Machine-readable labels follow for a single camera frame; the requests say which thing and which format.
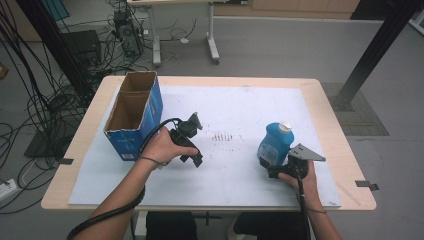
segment white paper sheet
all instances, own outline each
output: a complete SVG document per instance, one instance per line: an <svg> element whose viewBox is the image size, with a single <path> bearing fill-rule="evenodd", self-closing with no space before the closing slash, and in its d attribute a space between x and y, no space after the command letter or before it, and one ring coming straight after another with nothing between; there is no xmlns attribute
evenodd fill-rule
<svg viewBox="0 0 424 240"><path fill-rule="evenodd" d="M300 89L256 87L164 87L162 119L188 119L198 112L203 130L192 138L203 154L196 168L176 158L147 182L140 205L170 207L296 207L294 190L276 179L256 157L271 122L287 121L295 141L322 152ZM118 185L131 162L123 162L103 134L111 101L81 166L69 204L100 204ZM327 163L315 163L324 206L339 207Z"/></svg>

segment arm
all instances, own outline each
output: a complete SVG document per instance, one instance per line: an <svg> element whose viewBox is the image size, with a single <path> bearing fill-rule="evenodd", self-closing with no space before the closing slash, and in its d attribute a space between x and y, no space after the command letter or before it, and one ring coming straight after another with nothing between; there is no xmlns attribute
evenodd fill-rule
<svg viewBox="0 0 424 240"><path fill-rule="evenodd" d="M305 203L308 209L308 217L311 221L312 230L314 231L317 240L322 239L342 239L337 229L334 227L330 217L326 214L324 207L319 199L317 189L317 178L315 175L314 162L308 162L308 175L302 180L303 189L305 192ZM292 185L297 190L297 180L287 174L280 173L278 177Z"/></svg>
<svg viewBox="0 0 424 240"><path fill-rule="evenodd" d="M196 155L197 149L175 145L169 137L168 129L163 127L160 133L153 138L142 153L161 164L170 162L178 155ZM112 193L99 205L91 217L100 215L110 210L122 207L133 201L143 190L150 173L156 169L157 163L140 158L112 191ZM131 220L134 210L99 222L78 234L75 239L122 239Z"/></svg>

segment person's left hand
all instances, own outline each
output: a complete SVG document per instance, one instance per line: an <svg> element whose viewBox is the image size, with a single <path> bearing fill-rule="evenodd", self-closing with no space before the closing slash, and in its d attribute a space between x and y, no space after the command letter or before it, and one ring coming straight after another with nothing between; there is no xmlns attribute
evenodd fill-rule
<svg viewBox="0 0 424 240"><path fill-rule="evenodd" d="M166 165L177 156L193 156L197 152L198 150L196 148L175 145L169 136L168 129L162 127L159 134L147 144L138 161L144 161L146 159L143 159L143 157L146 157L154 159L161 165Z"/></svg>

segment person's right hand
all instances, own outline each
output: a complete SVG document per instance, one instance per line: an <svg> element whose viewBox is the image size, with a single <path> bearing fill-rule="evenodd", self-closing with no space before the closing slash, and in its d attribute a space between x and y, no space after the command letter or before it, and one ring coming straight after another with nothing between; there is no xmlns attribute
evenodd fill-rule
<svg viewBox="0 0 424 240"><path fill-rule="evenodd" d="M169 136L168 129L166 127L162 127L159 131L159 134L151 139L147 144L146 148L141 153L139 161L146 160L143 159L143 157L147 157L157 161L157 164L164 165L168 164L173 158L177 156L193 156L197 153L198 150L196 148L175 145Z"/></svg>
<svg viewBox="0 0 424 240"><path fill-rule="evenodd" d="M318 195L317 177L315 175L315 166L313 161L308 161L308 168L308 175L302 179L305 202L308 208L321 210L322 205ZM278 178L290 184L299 192L299 185L296 178L285 173L279 173Z"/></svg>

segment black pole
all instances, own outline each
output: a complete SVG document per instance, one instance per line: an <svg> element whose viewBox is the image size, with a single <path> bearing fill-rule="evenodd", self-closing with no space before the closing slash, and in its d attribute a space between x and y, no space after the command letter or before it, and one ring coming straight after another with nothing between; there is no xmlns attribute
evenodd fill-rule
<svg viewBox="0 0 424 240"><path fill-rule="evenodd" d="M16 2L74 87L82 104L88 107L93 99L94 90L63 40L53 17L40 0L16 0Z"/></svg>
<svg viewBox="0 0 424 240"><path fill-rule="evenodd" d="M408 24L422 0L398 0L377 34L368 45L361 59L353 69L346 83L330 103L335 111L351 111L351 101L380 62L381 58Z"/></svg>

